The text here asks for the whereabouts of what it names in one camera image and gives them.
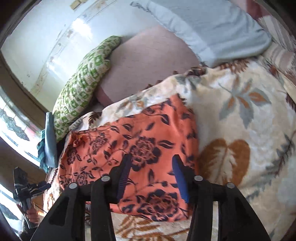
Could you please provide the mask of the person's left hand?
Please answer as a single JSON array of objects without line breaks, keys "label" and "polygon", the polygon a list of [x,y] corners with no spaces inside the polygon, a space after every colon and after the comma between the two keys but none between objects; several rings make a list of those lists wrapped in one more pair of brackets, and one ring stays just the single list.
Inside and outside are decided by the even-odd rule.
[{"label": "person's left hand", "polygon": [[30,209],[28,209],[27,211],[24,211],[23,213],[25,214],[29,222],[37,225],[40,223],[40,218],[35,208],[31,207]]}]

